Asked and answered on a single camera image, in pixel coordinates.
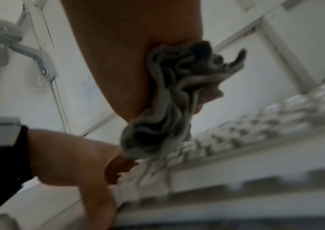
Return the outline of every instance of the gray cloth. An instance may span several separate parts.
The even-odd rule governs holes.
[[[232,63],[212,53],[209,42],[180,47],[162,45],[150,52],[147,68],[154,80],[151,105],[123,131],[127,158],[159,158],[175,151],[190,135],[198,105],[220,98],[219,84],[244,67],[246,50]]]

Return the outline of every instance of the keyboard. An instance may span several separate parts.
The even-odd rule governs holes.
[[[139,161],[112,188],[116,224],[325,215],[322,174],[325,84]]]

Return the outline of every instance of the black sleeve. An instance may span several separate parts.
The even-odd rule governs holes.
[[[27,143],[28,128],[22,126],[12,147],[0,147],[0,206],[15,195],[22,184],[34,176]]]

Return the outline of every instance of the hand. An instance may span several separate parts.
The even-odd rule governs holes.
[[[87,216],[95,230],[112,226],[116,216],[108,189],[117,173],[136,165],[121,156],[118,146],[50,131],[30,130],[28,148],[31,169],[41,182],[78,186]]]
[[[151,100],[148,52],[202,39],[200,0],[61,1],[99,88],[127,122]]]

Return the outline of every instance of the white keyboard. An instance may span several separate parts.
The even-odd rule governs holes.
[[[243,194],[252,181],[271,178],[280,181],[285,191],[285,186],[308,183],[310,173],[320,170],[325,170],[325,84],[308,95],[294,96],[208,130],[164,158],[141,161],[113,188],[118,205],[125,204],[117,225],[325,213],[321,199],[325,183],[314,183],[310,193],[299,189],[286,196],[277,194],[276,181],[273,194],[268,194],[274,204],[267,203],[267,194],[245,206],[217,196],[222,188],[224,194]],[[316,198],[308,201],[310,205],[295,207],[309,194]]]

